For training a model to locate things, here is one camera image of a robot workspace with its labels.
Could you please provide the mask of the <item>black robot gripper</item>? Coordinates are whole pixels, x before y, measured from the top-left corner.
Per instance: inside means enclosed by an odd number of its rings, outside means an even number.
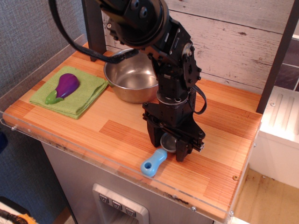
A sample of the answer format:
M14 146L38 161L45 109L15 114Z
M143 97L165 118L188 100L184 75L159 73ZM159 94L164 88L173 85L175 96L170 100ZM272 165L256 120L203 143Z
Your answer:
M167 133L176 141L176 161L183 162L193 149L201 151L204 148L204 131L197 125L193 115L200 115L206 110L206 104L200 111L195 111L196 94L204 101L206 96L202 91L190 91L187 98L181 102L167 99L166 102L143 103L143 119L147 121L147 130L154 147L161 145L161 137Z

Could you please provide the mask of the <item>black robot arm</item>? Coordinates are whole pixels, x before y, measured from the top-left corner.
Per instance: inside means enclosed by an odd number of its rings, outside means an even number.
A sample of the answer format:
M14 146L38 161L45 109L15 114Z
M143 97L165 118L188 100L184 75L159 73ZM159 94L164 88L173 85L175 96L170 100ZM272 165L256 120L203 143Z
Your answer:
M153 65L158 103L142 105L151 143L159 146L165 133L174 137L177 161L200 151L205 133L193 116L196 96L203 95L196 85L201 69L188 32L170 17L163 0L101 0L99 5L109 16L111 36L145 53Z

